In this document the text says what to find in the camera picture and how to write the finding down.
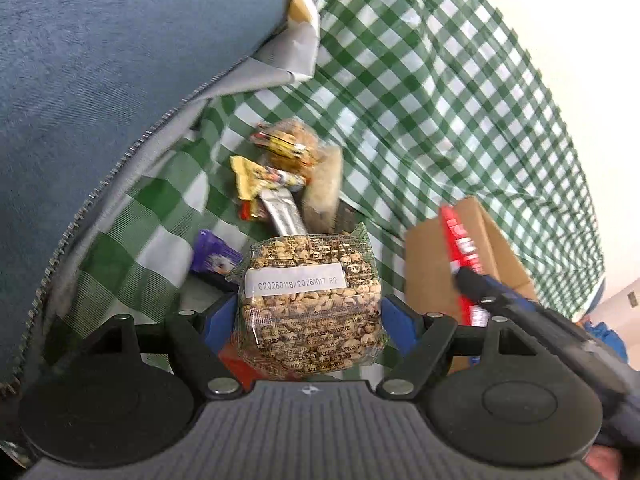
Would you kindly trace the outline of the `red KitKat bar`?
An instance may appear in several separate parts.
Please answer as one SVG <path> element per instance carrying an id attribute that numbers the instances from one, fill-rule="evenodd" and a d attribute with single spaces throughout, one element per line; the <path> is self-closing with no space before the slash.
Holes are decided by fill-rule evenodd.
<path id="1" fill-rule="evenodd" d="M 483 267 L 480 264 L 477 248 L 454 208 L 448 205 L 441 206 L 439 214 L 444 228 L 451 274 L 454 275 L 462 266 L 469 266 L 476 273 L 482 274 Z M 487 325 L 489 314 L 486 310 L 473 304 L 461 294 L 459 304 L 461 321 L 464 325 L 477 327 Z"/>

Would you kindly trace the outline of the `red snack packet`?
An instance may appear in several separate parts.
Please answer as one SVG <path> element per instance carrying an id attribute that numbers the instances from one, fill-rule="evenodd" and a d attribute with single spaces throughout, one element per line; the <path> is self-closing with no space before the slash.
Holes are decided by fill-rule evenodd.
<path id="1" fill-rule="evenodd" d="M 250 391 L 258 380 L 267 380 L 268 376 L 248 364 L 236 351 L 235 344 L 227 341 L 218 352 L 222 364 L 230 370 L 245 391 Z"/>

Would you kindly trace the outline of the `purple chocolate bar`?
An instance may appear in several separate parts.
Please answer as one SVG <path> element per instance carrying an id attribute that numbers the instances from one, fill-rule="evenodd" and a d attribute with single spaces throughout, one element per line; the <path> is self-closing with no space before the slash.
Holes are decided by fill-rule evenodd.
<path id="1" fill-rule="evenodd" d="M 194 243 L 192 272 L 226 276 L 241 260 L 242 255 L 211 230 L 202 229 L 198 232 Z"/>

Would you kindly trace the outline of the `peanut snack packet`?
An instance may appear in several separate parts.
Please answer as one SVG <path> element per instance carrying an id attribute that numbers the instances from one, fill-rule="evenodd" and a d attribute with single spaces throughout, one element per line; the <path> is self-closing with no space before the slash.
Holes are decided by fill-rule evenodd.
<path id="1" fill-rule="evenodd" d="M 383 350 L 382 284 L 368 231 L 271 237 L 232 271 L 232 344 L 274 379 L 369 365 Z"/>

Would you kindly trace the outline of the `small red orange candy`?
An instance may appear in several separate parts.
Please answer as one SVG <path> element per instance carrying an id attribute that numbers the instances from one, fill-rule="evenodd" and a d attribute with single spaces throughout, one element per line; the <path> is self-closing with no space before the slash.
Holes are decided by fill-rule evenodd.
<path id="1" fill-rule="evenodd" d="M 269 222 L 270 215 L 266 206 L 259 198 L 254 200 L 242 200 L 239 217 L 243 221 Z"/>

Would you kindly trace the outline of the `silver snack stick packet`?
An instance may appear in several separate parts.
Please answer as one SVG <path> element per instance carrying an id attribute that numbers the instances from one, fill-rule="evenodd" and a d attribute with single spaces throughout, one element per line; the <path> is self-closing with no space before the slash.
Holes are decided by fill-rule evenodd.
<path id="1" fill-rule="evenodd" d="M 280 236 L 307 235 L 292 193 L 287 188 L 266 188 L 259 193 L 277 233 Z"/>

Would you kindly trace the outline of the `yellow snack bar wrapper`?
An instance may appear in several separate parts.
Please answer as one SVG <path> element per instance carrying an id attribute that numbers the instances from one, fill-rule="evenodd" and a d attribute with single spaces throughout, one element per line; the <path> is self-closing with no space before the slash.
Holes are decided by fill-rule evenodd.
<path id="1" fill-rule="evenodd" d="M 297 191 L 307 185 L 303 176 L 262 166 L 242 156 L 231 156 L 230 165 L 235 174 L 239 200 L 254 200 L 262 190 L 288 188 Z"/>

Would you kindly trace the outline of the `white rice cracker packet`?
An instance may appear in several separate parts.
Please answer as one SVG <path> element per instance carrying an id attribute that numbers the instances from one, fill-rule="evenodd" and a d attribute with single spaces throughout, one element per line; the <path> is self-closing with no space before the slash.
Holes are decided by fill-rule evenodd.
<path id="1" fill-rule="evenodd" d="M 343 182 L 343 150 L 330 145 L 314 167 L 302 198 L 302 218 L 309 233 L 332 232 L 335 226 Z"/>

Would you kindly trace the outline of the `round cookies clear packet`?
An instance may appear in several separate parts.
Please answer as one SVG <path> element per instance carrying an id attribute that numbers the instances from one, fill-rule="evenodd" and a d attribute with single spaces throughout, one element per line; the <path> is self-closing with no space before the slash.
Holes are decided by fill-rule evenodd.
<path id="1" fill-rule="evenodd" d="M 267 165 L 309 177 L 324 159 L 324 148 L 313 128 L 297 118 L 259 125 L 250 142 L 267 153 Z"/>

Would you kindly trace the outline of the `brown cardboard box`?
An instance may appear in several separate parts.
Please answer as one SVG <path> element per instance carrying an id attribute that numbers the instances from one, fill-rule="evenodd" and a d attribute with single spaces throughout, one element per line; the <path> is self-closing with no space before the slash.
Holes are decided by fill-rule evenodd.
<path id="1" fill-rule="evenodd" d="M 528 300 L 538 299 L 521 261 L 474 197 L 442 206 L 437 217 L 408 229 L 406 304 L 420 314 L 439 312 L 461 325 L 486 326 L 489 314 L 463 297 L 454 284 L 454 276 L 462 268 L 489 275 Z"/>

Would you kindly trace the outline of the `green white checkered cloth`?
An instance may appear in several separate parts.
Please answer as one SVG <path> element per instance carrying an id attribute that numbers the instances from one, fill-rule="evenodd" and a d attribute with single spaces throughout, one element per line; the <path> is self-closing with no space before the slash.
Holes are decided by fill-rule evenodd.
<path id="1" fill-rule="evenodd" d="M 134 181 L 49 302 L 64 349 L 117 313 L 158 322 L 186 298 L 196 234 L 235 249 L 229 159 L 260 122 L 296 117 L 344 150 L 343 195 L 369 230 L 383 286 L 406 280 L 404 238 L 443 203 L 477 198 L 540 302 L 576 320 L 604 277 L 586 177 L 559 107 L 488 0 L 319 0 L 314 78 L 208 100 Z"/>

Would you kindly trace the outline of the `white patterned pillow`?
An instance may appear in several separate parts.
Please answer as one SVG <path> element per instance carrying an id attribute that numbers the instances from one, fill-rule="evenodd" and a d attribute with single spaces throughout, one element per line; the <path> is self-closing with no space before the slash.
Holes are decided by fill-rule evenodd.
<path id="1" fill-rule="evenodd" d="M 250 59 L 260 88 L 284 86 L 314 76 L 320 44 L 317 0 L 291 0 L 286 24 Z"/>

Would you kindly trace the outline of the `blue sofa cushion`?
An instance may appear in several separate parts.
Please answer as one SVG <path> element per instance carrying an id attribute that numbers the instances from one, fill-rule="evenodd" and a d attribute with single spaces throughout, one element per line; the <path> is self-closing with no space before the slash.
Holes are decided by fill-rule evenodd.
<path id="1" fill-rule="evenodd" d="M 1 378 L 43 271 L 126 149 L 290 0 L 1 0 Z"/>

